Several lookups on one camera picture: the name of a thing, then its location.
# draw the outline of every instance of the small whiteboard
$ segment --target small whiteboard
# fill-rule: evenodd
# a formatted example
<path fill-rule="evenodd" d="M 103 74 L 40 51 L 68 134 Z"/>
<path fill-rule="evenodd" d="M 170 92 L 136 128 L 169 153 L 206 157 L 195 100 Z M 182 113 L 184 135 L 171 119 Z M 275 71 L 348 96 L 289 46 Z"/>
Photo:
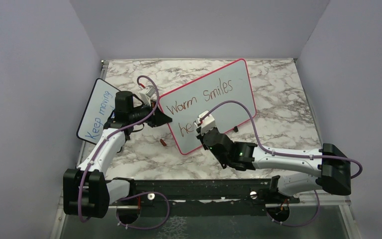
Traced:
<path fill-rule="evenodd" d="M 256 115 L 247 62 L 236 60 L 160 97 L 159 107 L 172 118 L 169 129 L 181 154 L 201 146 L 193 122 L 198 115 L 227 100 L 241 102 Z M 212 113 L 220 132 L 227 132 L 247 120 L 245 110 L 237 104 L 225 104 Z"/>
<path fill-rule="evenodd" d="M 87 102 L 77 137 L 90 143 L 97 144 L 112 111 L 115 109 L 115 95 L 119 90 L 102 79 L 97 79 Z"/>

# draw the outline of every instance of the red wire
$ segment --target red wire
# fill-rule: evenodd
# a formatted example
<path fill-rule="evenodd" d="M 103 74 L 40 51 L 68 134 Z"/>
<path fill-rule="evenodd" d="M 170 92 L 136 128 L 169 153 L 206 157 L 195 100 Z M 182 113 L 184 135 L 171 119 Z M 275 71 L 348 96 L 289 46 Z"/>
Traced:
<path fill-rule="evenodd" d="M 281 204 L 281 211 L 283 210 L 283 204 L 287 203 L 287 207 L 289 207 L 289 201 L 285 199 L 285 201 Z"/>
<path fill-rule="evenodd" d="M 138 206 L 138 210 L 140 210 L 141 209 L 141 197 L 140 196 L 138 196 L 137 206 Z"/>

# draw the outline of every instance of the marble table surface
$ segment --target marble table surface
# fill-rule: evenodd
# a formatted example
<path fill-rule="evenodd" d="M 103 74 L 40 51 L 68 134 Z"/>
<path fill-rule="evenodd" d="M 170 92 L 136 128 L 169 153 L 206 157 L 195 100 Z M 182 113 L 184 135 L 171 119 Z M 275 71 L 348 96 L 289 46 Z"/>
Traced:
<path fill-rule="evenodd" d="M 132 92 L 140 88 L 136 79 L 140 75 L 152 78 L 161 94 L 175 89 L 206 73 L 226 65 L 232 60 L 114 60 L 110 61 L 106 81 L 113 86 Z M 292 59 L 247 60 L 254 92 L 257 115 L 254 120 L 261 142 L 266 146 L 288 149 L 320 148 L 305 94 Z M 229 132 L 233 141 L 256 142 L 251 123 Z M 167 146 L 160 143 L 163 139 Z M 90 154 L 94 145 L 87 143 L 83 155 Z M 200 148 L 182 155 L 175 145 L 167 125 L 131 134 L 106 173 L 106 178 L 135 179 L 236 179 L 270 178 L 294 172 L 263 169 L 236 171 L 222 169 L 207 150 Z"/>

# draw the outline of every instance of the gray wall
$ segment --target gray wall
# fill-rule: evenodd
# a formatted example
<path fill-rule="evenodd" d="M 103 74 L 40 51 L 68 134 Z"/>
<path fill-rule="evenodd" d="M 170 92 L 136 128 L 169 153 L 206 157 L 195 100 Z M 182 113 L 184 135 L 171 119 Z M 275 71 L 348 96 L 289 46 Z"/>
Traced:
<path fill-rule="evenodd" d="M 0 238 L 47 238 L 99 58 L 68 0 L 0 0 Z"/>
<path fill-rule="evenodd" d="M 382 238 L 382 0 L 331 0 L 297 68 L 323 141 L 364 166 L 351 196 L 361 233 Z"/>
<path fill-rule="evenodd" d="M 329 0 L 71 0 L 102 59 L 296 58 Z"/>

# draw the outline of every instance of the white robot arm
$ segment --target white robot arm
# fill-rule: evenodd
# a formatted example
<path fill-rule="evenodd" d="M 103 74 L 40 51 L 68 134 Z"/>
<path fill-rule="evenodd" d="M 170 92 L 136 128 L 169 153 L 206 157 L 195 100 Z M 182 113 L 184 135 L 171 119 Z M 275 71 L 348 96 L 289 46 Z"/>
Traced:
<path fill-rule="evenodd" d="M 271 147 L 263 150 L 255 143 L 233 142 L 218 131 L 212 115 L 201 120 L 207 113 L 205 111 L 200 114 L 194 123 L 197 127 L 197 138 L 204 149 L 213 153 L 223 168 L 229 166 L 241 171 L 275 168 L 298 172 L 291 176 L 277 177 L 277 193 L 284 197 L 317 189 L 336 195 L 351 194 L 350 162 L 321 158 L 325 153 L 345 157 L 334 145 L 324 144 L 323 149 L 310 150 Z"/>
<path fill-rule="evenodd" d="M 155 89 L 151 86 L 140 91 L 140 97 L 130 91 L 116 93 L 115 109 L 104 124 L 102 136 L 93 151 L 77 169 L 68 169 L 64 174 L 66 214 L 102 218 L 110 204 L 128 196 L 128 179 L 106 183 L 105 174 L 116 153 L 130 139 L 133 132 L 131 125 L 143 122 L 150 127 L 158 127 L 172 122 L 170 117 L 157 108 L 156 102 L 151 100 L 154 93 Z M 134 107 L 133 98 L 138 99 L 142 105 Z"/>

